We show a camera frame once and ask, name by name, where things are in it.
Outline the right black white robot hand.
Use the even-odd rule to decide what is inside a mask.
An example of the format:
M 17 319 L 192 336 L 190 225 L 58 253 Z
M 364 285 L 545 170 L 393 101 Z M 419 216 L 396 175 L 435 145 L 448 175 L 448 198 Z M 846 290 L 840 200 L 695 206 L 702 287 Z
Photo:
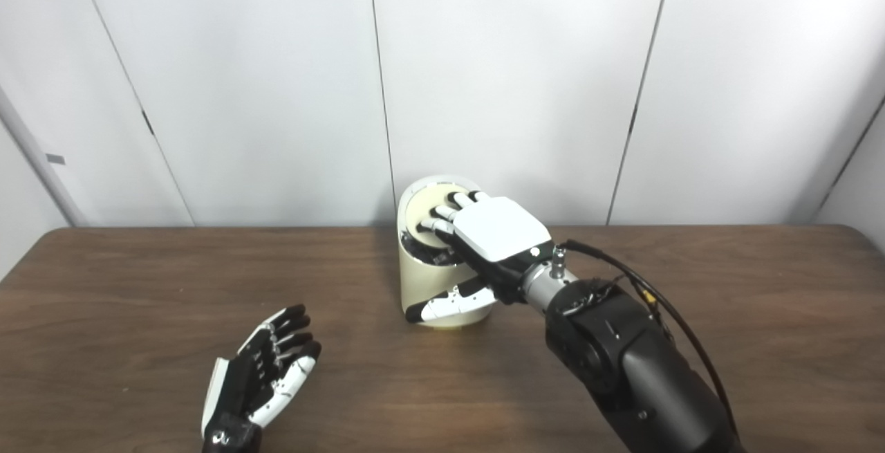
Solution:
M 550 276 L 555 243 L 547 227 L 517 202 L 482 191 L 452 192 L 416 230 L 442 241 L 473 277 L 407 307 L 412 324 L 464 315 L 495 302 L 527 303 L 546 314 L 565 286 Z

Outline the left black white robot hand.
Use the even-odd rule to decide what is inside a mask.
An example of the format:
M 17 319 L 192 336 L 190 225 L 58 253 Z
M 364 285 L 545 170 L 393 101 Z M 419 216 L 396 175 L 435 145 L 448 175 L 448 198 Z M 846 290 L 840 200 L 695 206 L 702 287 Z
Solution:
M 297 304 L 257 324 L 233 358 L 217 358 L 203 403 L 203 452 L 259 452 L 322 354 Z

